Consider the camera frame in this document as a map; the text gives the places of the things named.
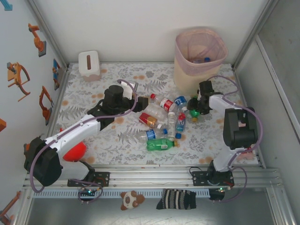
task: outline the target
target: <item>green bottle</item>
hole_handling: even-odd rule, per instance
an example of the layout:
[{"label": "green bottle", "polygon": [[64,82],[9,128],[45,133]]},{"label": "green bottle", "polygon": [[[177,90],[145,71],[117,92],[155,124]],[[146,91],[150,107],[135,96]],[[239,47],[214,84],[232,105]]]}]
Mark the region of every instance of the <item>green bottle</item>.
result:
[{"label": "green bottle", "polygon": [[177,141],[170,141],[169,139],[152,139],[147,141],[147,150],[148,151],[164,151],[168,150],[171,147],[178,146]]},{"label": "green bottle", "polygon": [[191,116],[192,116],[192,122],[196,123],[196,122],[198,121],[198,116],[200,115],[200,113],[197,112],[195,109],[189,111],[189,113],[190,113]]}]

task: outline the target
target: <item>black and white sock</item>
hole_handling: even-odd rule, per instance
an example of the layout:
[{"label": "black and white sock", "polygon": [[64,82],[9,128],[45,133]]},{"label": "black and white sock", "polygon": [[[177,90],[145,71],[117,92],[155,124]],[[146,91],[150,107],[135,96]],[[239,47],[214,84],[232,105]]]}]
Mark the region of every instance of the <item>black and white sock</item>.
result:
[{"label": "black and white sock", "polygon": [[176,189],[164,189],[162,199],[159,201],[156,207],[157,210],[190,210],[195,208],[196,192]]}]

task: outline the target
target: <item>floral tablecloth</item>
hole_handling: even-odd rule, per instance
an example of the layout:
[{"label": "floral tablecloth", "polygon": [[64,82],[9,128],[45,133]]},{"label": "floral tablecloth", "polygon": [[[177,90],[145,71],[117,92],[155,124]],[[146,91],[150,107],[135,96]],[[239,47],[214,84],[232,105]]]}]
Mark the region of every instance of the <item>floral tablecloth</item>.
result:
[{"label": "floral tablecloth", "polygon": [[[141,63],[107,63],[101,64],[102,78],[100,81],[85,82],[78,71],[78,64],[70,64],[70,75],[64,93],[55,131],[66,129],[77,122],[86,112],[93,108],[104,97],[104,91],[117,79],[138,82],[138,95],[149,96],[151,93],[163,95],[174,100],[180,95],[173,81],[173,64],[141,64]],[[234,80],[230,64],[223,64],[219,73]],[[222,78],[213,80],[213,88],[222,93],[235,90],[235,87]],[[241,104],[238,94],[229,97]],[[148,152],[146,144],[141,144],[135,134],[149,129],[138,120],[141,112],[130,113],[119,117],[98,135],[88,137],[83,142],[87,151],[83,157],[89,164],[160,164],[160,165],[191,165],[209,164],[216,155],[226,148],[223,132],[223,115],[211,111],[200,116],[197,123],[187,119],[180,147],[166,151]],[[237,164],[256,165],[255,154],[242,154]]]}]

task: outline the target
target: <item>trash bin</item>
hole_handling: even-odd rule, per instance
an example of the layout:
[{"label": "trash bin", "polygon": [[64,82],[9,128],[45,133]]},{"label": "trash bin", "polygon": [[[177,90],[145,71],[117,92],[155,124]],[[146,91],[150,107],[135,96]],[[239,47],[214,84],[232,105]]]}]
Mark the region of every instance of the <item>trash bin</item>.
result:
[{"label": "trash bin", "polygon": [[217,74],[228,55],[222,38],[209,29],[183,32],[176,37],[174,81],[184,94],[195,94],[199,83]]}]

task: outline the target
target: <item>white wall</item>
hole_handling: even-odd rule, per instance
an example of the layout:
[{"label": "white wall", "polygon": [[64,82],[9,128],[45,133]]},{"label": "white wall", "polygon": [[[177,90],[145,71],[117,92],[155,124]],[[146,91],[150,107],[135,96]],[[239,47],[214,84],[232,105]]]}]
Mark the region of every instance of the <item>white wall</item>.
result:
[{"label": "white wall", "polygon": [[[41,133],[46,134],[47,127],[39,106],[39,95],[42,85],[45,86],[56,102],[59,89],[53,87],[53,58],[55,55],[50,45],[47,53],[38,57],[38,50],[33,43],[33,35],[28,30],[28,23],[36,25],[24,0],[10,0],[13,11],[4,11],[0,5],[0,118],[6,121],[7,127],[0,132],[0,210],[20,190],[26,171],[23,168],[25,156],[23,144],[29,143]],[[41,40],[43,34],[37,31]],[[7,80],[7,62],[19,62],[30,76],[24,89],[31,93],[18,102],[23,94],[12,81]],[[49,108],[50,102],[44,97],[44,105]]]},{"label": "white wall", "polygon": [[98,50],[101,61],[173,61],[180,32],[206,26],[233,63],[266,0],[35,0],[67,61]]},{"label": "white wall", "polygon": [[237,69],[248,106],[262,119],[260,145],[267,167],[279,168],[294,215],[300,223],[300,145],[263,56],[254,42]]}]

